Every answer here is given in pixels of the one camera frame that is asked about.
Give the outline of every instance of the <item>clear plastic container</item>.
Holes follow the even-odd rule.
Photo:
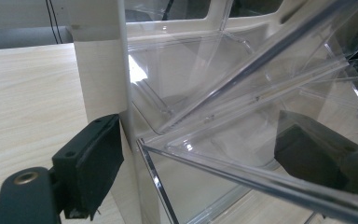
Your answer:
[[[284,11],[130,41],[135,138],[170,222],[358,222],[358,43],[341,36],[358,1]]]

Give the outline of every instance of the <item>wooden table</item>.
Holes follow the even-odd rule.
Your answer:
[[[0,186],[24,168],[50,168],[86,125],[73,44],[0,49]],[[111,193],[99,210],[93,223],[124,223]]]

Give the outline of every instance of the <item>black cable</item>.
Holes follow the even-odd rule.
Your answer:
[[[164,16],[162,17],[162,21],[168,20],[168,14],[170,14],[172,4],[173,4],[173,0],[170,0],[170,2],[168,2],[167,8],[165,8]]]
[[[50,9],[49,9],[49,7],[48,7],[48,17],[50,18],[51,31],[52,31],[53,34],[54,34],[54,39],[56,40],[56,43],[58,44],[57,36],[55,35],[54,28],[53,28],[53,21],[51,20],[51,14],[50,14]]]
[[[62,43],[61,34],[60,34],[60,29],[58,29],[57,18],[55,17],[54,7],[53,7],[53,4],[51,3],[51,0],[49,0],[49,2],[50,2],[50,5],[51,5],[51,9],[53,10],[53,16],[54,16],[54,20],[55,20],[55,22],[56,22],[56,28],[57,28],[57,31],[58,31],[58,37],[60,38],[60,41],[61,41],[61,43]]]

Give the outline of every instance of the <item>round hole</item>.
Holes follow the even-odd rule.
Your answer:
[[[35,171],[32,172],[27,172],[25,174],[21,174],[18,175],[15,179],[14,179],[14,183],[16,185],[23,185],[23,184],[27,184],[35,179],[37,179],[37,177],[39,176],[39,174]]]
[[[66,156],[66,157],[72,157],[72,156],[75,156],[75,152],[73,152],[73,151],[69,151],[69,152],[65,153],[65,156]]]

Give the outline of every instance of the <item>light wood surface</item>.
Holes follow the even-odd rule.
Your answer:
[[[0,186],[24,168],[50,168],[86,125],[73,44],[0,50]],[[100,212],[93,223],[124,223],[110,193]]]

